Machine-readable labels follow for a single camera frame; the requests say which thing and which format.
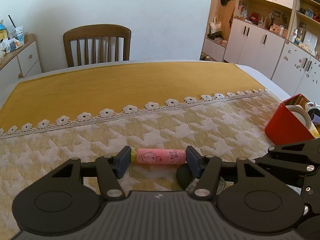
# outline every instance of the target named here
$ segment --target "yellow tablecloth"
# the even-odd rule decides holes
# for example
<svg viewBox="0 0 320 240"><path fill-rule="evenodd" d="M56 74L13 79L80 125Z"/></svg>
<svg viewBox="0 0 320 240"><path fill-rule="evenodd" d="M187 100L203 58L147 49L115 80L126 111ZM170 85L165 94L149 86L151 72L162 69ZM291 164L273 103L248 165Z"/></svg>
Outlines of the yellow tablecloth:
<svg viewBox="0 0 320 240"><path fill-rule="evenodd" d="M98 115L105 108L121 112L127 105L143 109L169 98L263 89L237 66L218 62L136 63L91 68L19 83L0 110L0 128L36 127L62 115L76 119L82 112Z"/></svg>

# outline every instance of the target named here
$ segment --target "bottle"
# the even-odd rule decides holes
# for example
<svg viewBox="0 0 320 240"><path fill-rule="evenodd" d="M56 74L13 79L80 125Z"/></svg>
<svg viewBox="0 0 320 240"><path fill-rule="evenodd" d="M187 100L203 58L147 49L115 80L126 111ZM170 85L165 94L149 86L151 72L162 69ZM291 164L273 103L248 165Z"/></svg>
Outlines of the bottle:
<svg viewBox="0 0 320 240"><path fill-rule="evenodd" d="M293 35L292 35L292 39L291 39L292 42L294 42L294 41L296 40L297 35L298 35L298 30L295 29L295 30L294 30L294 33L293 33Z"/></svg>
<svg viewBox="0 0 320 240"><path fill-rule="evenodd" d="M131 161L148 164L183 164L186 162L185 150L131 149Z"/></svg>
<svg viewBox="0 0 320 240"><path fill-rule="evenodd" d="M284 26L281 25L280 27L281 27L281 29L280 29L279 36L282 37L282 35L283 35L283 33L284 33Z"/></svg>

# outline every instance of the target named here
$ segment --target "chair backrest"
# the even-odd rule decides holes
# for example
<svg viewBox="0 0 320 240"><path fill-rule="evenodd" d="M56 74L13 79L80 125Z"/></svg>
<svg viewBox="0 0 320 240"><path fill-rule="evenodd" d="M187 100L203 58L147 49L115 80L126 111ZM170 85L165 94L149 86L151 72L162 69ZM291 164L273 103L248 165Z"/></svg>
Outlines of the chair backrest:
<svg viewBox="0 0 320 240"><path fill-rule="evenodd" d="M100 62L103 60L103 37L108 37L108 55L107 61L111 61L111 37L116 37L115 61L119 61L119 38L124 38L123 42L123 60L129 60L131 30L127 27L114 24L96 24L86 25L67 31L63 35L64 49L66 51L67 62L69 67L74 66L71 41L77 41L77 61L81 62L80 40L84 39L84 64L89 64L88 38L92 38L92 64L97 63L96 59L96 37L100 38Z"/></svg>

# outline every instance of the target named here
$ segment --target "black handle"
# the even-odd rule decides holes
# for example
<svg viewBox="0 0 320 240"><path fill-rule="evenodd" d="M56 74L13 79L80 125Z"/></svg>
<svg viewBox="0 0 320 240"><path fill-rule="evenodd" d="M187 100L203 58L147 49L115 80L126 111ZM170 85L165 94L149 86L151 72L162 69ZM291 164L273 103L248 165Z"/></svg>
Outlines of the black handle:
<svg viewBox="0 0 320 240"><path fill-rule="evenodd" d="M310 69L310 67L311 67L311 64L312 64L312 61L310 61L310 65L309 65L309 67L308 67L308 70L307 70L307 71L309 71L309 69Z"/></svg>
<svg viewBox="0 0 320 240"><path fill-rule="evenodd" d="M304 63L303 68L306 66L307 61L308 61L308 59L306 59L306 62Z"/></svg>

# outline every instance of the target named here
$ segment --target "white bottle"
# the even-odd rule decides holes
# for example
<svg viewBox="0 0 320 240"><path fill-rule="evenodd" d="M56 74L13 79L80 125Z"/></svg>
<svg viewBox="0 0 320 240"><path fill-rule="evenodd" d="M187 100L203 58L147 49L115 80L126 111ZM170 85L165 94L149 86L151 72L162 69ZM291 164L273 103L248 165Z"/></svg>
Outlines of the white bottle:
<svg viewBox="0 0 320 240"><path fill-rule="evenodd" d="M279 36L282 37L283 33L284 33L284 26L281 25Z"/></svg>
<svg viewBox="0 0 320 240"><path fill-rule="evenodd" d="M298 30L295 29L295 30L294 30L294 33L293 33L293 35L292 35L292 39L291 39L292 42L294 42L294 41L296 40L297 35L298 35Z"/></svg>

